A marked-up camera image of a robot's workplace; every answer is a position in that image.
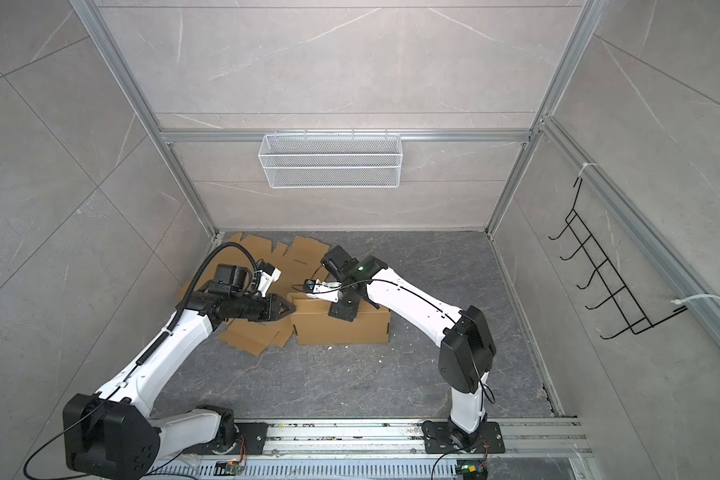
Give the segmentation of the brown cardboard box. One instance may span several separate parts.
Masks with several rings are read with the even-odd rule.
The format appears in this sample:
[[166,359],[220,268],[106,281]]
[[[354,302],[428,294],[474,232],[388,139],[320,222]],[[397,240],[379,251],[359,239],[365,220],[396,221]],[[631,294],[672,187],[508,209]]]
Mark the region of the brown cardboard box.
[[332,304],[304,293],[287,297],[295,311],[288,316],[300,345],[384,344],[389,341],[391,312],[361,300],[356,317],[345,321],[329,315]]

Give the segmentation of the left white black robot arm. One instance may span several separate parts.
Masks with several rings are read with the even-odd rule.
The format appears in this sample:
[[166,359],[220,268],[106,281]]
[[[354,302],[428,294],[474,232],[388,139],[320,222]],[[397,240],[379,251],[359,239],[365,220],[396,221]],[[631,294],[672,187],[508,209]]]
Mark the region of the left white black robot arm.
[[81,474],[139,479],[156,461],[201,445],[227,453],[239,445],[230,408],[201,405],[155,420],[159,393],[188,356],[227,319],[277,321],[294,308],[270,292],[281,272],[220,264],[214,277],[186,293],[157,336],[95,393],[77,394],[64,407],[66,465]]

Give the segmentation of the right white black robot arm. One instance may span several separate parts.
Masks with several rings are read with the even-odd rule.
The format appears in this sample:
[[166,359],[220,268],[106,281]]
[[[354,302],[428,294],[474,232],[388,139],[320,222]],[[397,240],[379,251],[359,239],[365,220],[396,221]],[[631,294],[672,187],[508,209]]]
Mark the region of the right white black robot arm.
[[360,261],[337,246],[322,259],[331,282],[309,280],[308,297],[329,301],[329,315],[352,321],[365,301],[385,307],[418,328],[439,348],[438,371],[451,387],[451,435],[471,442],[485,420],[485,382],[497,354],[483,312],[460,308],[427,294],[374,256]]

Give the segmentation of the left flat cardboard stack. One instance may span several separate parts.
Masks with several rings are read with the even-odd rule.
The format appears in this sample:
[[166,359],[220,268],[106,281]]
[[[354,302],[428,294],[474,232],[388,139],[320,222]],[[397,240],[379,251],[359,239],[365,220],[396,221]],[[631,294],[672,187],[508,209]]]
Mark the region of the left flat cardboard stack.
[[[256,235],[243,235],[238,232],[230,237],[232,242],[241,244],[255,260],[263,260],[281,271],[281,275],[269,291],[283,298],[295,291],[294,286],[304,280],[327,277],[328,272],[322,267],[321,259],[328,252],[329,246],[317,240],[297,236],[286,245],[272,243],[271,240]],[[276,322],[251,322],[233,319],[226,322],[226,330],[219,338],[229,346],[260,355],[268,347],[284,347],[293,334],[291,320],[286,317]]]

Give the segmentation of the left small circuit board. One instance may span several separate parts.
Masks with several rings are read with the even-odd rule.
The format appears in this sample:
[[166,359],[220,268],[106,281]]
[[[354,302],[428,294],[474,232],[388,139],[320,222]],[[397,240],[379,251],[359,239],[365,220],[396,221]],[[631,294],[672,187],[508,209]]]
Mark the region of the left small circuit board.
[[218,461],[214,466],[215,476],[239,476],[245,472],[246,464],[242,460]]

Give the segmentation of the small circuit board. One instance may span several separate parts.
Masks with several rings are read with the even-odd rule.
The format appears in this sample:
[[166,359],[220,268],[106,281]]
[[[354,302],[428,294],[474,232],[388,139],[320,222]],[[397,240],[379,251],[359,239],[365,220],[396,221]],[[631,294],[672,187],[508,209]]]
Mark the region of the small circuit board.
[[246,464],[242,460],[218,461],[214,466],[215,476],[239,476],[245,472]]
[[455,468],[455,478],[458,480],[487,480],[488,476],[487,466],[480,461],[458,462]]

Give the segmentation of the right small circuit board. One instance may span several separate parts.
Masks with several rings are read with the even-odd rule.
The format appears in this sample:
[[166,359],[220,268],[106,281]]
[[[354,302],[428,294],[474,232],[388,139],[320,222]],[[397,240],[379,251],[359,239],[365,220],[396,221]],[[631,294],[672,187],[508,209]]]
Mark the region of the right small circuit board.
[[455,468],[455,478],[458,480],[487,480],[488,476],[487,466],[480,461],[458,462]]

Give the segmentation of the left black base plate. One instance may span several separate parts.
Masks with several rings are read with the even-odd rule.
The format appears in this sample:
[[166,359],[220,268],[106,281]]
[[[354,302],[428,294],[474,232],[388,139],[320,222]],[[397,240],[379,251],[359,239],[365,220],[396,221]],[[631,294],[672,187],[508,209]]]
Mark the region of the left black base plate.
[[269,424],[243,422],[222,425],[220,432],[210,442],[183,450],[184,454],[200,455],[261,455],[267,438]]

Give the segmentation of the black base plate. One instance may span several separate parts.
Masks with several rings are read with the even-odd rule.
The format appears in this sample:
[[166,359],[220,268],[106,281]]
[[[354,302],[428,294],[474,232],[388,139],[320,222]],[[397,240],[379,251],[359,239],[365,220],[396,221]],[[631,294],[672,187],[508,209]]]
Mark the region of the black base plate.
[[210,442],[183,450],[184,454],[200,455],[261,455],[267,438],[269,424],[243,422],[222,425],[220,432]]
[[506,452],[503,434],[496,422],[483,421],[476,431],[465,433],[451,421],[427,420],[421,424],[421,430],[428,454]]

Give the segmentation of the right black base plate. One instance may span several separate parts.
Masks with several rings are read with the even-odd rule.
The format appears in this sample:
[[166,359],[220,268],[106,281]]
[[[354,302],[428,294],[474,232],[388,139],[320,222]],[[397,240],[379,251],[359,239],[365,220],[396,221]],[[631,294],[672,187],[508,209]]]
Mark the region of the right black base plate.
[[476,431],[465,433],[451,421],[427,420],[421,424],[421,430],[428,454],[506,452],[503,434],[496,422],[483,421]]

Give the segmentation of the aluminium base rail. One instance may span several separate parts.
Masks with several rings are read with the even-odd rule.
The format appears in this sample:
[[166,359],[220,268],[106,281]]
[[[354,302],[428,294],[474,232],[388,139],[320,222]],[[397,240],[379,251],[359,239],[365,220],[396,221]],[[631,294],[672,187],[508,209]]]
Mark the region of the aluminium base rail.
[[[425,451],[422,419],[242,419],[269,424],[261,455],[248,459],[436,458]],[[592,449],[573,418],[504,418],[499,424],[503,454],[452,453],[451,457],[592,458]]]

